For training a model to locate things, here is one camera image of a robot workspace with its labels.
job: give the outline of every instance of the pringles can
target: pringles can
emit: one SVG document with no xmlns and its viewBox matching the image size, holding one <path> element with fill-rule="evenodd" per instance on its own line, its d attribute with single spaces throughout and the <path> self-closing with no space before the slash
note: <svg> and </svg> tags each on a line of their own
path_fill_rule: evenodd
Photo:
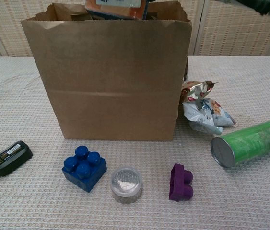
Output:
<svg viewBox="0 0 270 230">
<path fill-rule="evenodd" d="M 211 141 L 211 154 L 223 167 L 234 167 L 270 152 L 270 121 L 235 131 Z"/>
</svg>

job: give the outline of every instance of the white textured tablecloth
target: white textured tablecloth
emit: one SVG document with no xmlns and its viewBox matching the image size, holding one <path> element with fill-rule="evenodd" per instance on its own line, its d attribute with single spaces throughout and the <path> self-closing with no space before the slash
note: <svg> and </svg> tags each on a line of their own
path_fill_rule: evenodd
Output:
<svg viewBox="0 0 270 230">
<path fill-rule="evenodd" d="M 270 57 L 190 56 L 188 80 L 219 82 L 209 96 L 237 121 L 225 133 L 270 119 Z M 0 229 L 270 229 L 270 154 L 225 170 L 211 156 L 212 137 L 180 117 L 170 142 L 65 140 L 34 59 L 0 57 L 0 151 L 23 140 L 34 154 L 0 177 Z M 78 145 L 107 162 L 90 193 L 61 171 Z M 193 172 L 190 201 L 168 199 L 174 163 Z M 143 177 L 142 198 L 130 205 L 111 194 L 122 165 Z"/>
</svg>

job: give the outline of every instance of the blue lego block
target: blue lego block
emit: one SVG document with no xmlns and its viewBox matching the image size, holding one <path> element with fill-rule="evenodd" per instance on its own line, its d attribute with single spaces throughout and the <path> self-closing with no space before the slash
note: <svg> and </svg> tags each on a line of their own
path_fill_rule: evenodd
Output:
<svg viewBox="0 0 270 230">
<path fill-rule="evenodd" d="M 106 161 L 98 152 L 89 152 L 86 146 L 79 146 L 75 156 L 68 157 L 62 168 L 66 179 L 90 192 L 106 172 Z"/>
</svg>

